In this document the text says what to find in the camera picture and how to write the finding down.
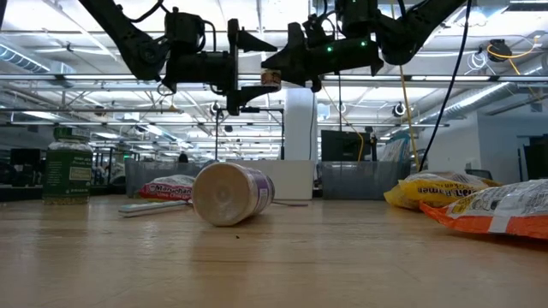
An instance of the person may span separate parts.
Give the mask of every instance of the person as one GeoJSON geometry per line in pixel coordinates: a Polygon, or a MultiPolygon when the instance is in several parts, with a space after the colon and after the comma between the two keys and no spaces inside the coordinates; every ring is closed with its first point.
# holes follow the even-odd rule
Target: person
{"type": "Polygon", "coordinates": [[[188,156],[185,153],[179,155],[179,163],[188,163],[188,156]]]}

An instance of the yellow cable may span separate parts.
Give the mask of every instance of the yellow cable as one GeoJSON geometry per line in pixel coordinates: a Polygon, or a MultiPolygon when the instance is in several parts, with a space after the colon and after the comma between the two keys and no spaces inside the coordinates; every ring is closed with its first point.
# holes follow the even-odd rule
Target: yellow cable
{"type": "MultiPolygon", "coordinates": [[[[514,61],[512,61],[512,59],[509,59],[509,61],[510,61],[510,64],[512,65],[512,68],[514,68],[515,73],[521,75],[520,70],[517,69],[517,66],[515,65],[514,61]]],[[[542,104],[542,98],[541,98],[539,95],[537,95],[537,93],[535,93],[535,92],[533,91],[533,89],[531,88],[531,86],[528,86],[527,88],[529,89],[529,91],[531,92],[531,94],[533,94],[533,96],[534,96],[535,98],[537,98],[537,100],[539,101],[539,103],[542,104]]]]}
{"type": "Polygon", "coordinates": [[[498,57],[501,57],[503,59],[517,59],[517,58],[521,58],[522,56],[526,56],[528,54],[530,54],[531,52],[533,52],[534,50],[534,44],[537,44],[537,38],[534,39],[534,43],[533,43],[533,47],[531,47],[531,49],[529,51],[526,51],[520,55],[517,55],[517,56],[503,56],[503,55],[499,55],[498,53],[495,53],[493,51],[491,51],[491,47],[493,46],[492,44],[490,44],[489,46],[487,46],[487,52],[489,52],[490,54],[494,55],[494,56],[498,56],[498,57]]]}
{"type": "MultiPolygon", "coordinates": [[[[333,101],[333,98],[331,98],[331,95],[329,95],[329,93],[327,92],[327,90],[325,89],[325,86],[322,86],[322,88],[324,88],[324,92],[325,94],[327,94],[327,97],[329,98],[329,100],[331,101],[331,104],[335,107],[335,110],[337,110],[337,105],[335,104],[335,102],[333,101]]],[[[344,121],[350,126],[350,128],[352,128],[357,134],[358,134],[358,137],[360,137],[360,140],[361,140],[361,146],[360,146],[360,155],[358,156],[358,162],[361,161],[361,154],[363,153],[363,146],[365,145],[366,141],[363,139],[363,136],[361,136],[361,133],[358,133],[358,131],[352,126],[350,125],[350,123],[348,122],[348,120],[346,119],[346,117],[343,115],[343,113],[341,112],[340,115],[342,116],[342,118],[344,119],[344,121]]]]}
{"type": "MultiPolygon", "coordinates": [[[[392,18],[395,19],[395,13],[394,13],[394,0],[391,1],[390,7],[392,8],[392,18]]],[[[408,115],[408,124],[409,124],[409,134],[411,135],[411,146],[413,147],[413,154],[414,154],[414,164],[417,168],[417,172],[420,170],[420,164],[419,164],[419,155],[417,153],[417,145],[414,143],[414,133],[413,133],[413,121],[411,119],[411,111],[409,108],[409,100],[408,100],[408,90],[405,86],[405,77],[403,75],[403,66],[400,65],[400,79],[402,80],[402,89],[403,89],[403,100],[405,101],[405,110],[408,115]]]]}

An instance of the yellow chip bag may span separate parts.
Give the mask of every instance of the yellow chip bag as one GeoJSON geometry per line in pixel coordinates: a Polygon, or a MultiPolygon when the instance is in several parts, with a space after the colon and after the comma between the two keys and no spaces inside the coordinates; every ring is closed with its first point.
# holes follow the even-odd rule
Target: yellow chip bag
{"type": "Polygon", "coordinates": [[[481,179],[474,175],[461,175],[455,172],[421,172],[399,181],[398,185],[384,193],[390,205],[419,210],[420,201],[433,208],[451,204],[460,198],[497,187],[495,181],[481,179]]]}

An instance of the gray bin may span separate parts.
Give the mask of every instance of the gray bin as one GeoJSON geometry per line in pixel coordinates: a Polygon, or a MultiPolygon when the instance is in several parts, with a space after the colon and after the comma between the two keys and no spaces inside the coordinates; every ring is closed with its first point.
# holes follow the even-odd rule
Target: gray bin
{"type": "Polygon", "coordinates": [[[207,163],[166,163],[137,162],[133,158],[125,160],[126,194],[133,198],[139,190],[154,179],[172,175],[197,176],[207,163]]]}
{"type": "Polygon", "coordinates": [[[324,199],[384,200],[409,172],[409,163],[323,162],[324,199]]]}

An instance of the orange chip bag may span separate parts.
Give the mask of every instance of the orange chip bag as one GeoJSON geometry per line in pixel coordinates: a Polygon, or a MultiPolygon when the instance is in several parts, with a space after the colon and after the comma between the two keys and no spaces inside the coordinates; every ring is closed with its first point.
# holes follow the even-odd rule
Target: orange chip bag
{"type": "Polygon", "coordinates": [[[487,188],[443,208],[420,204],[446,227],[476,234],[512,234],[548,240],[548,180],[487,188]]]}

